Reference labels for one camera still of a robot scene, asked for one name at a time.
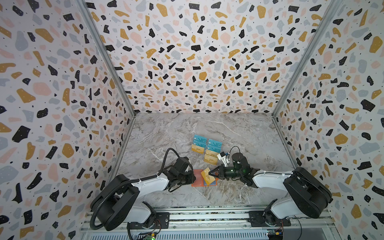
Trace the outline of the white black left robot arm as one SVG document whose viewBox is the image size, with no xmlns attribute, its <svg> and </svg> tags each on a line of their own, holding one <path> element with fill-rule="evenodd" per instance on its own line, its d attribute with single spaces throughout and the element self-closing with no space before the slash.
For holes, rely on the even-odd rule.
<svg viewBox="0 0 384 240">
<path fill-rule="evenodd" d="M 149 203 L 143 201 L 143 197 L 159 191 L 172 193 L 182 186 L 191 185 L 195 180 L 193 167 L 187 157 L 178 158 L 159 174 L 142 179 L 130 180 L 125 175 L 118 175 L 92 201 L 90 228 L 111 231 L 124 221 L 149 228 L 157 213 Z"/>
</svg>

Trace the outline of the orange card holder wallet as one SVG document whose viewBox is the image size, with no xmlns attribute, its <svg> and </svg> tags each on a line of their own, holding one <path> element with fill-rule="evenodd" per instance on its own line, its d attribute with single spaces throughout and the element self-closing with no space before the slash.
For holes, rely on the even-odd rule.
<svg viewBox="0 0 384 240">
<path fill-rule="evenodd" d="M 191 184 L 191 186 L 192 187 L 209 187 L 209 186 L 216 186 L 217 185 L 217 181 L 218 181 L 218 179 L 216 178 L 216 181 L 215 182 L 213 182 L 211 185 L 209 185 L 209 186 L 206 186 L 205 184 L 204 184 L 204 181 L 203 181 L 203 178 L 202 178 L 202 176 L 201 176 L 201 172 L 202 172 L 203 170 L 200 170 L 200 169 L 198 169 L 198 170 L 194 170 L 194 176 L 196 177 L 196 180 Z"/>
</svg>

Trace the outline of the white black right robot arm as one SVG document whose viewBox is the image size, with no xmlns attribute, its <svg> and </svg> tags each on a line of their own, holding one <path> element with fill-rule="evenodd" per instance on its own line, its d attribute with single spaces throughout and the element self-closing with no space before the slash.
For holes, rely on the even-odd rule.
<svg viewBox="0 0 384 240">
<path fill-rule="evenodd" d="M 306 169 L 297 167 L 292 171 L 268 172 L 252 168 L 242 153 L 232 155 L 228 161 L 209 171 L 220 180 L 239 180 L 251 188 L 271 188 L 284 191 L 288 196 L 273 200 L 265 209 L 262 218 L 268 226 L 276 226 L 283 219 L 304 214 L 317 219 L 333 201 L 331 192 Z"/>
</svg>

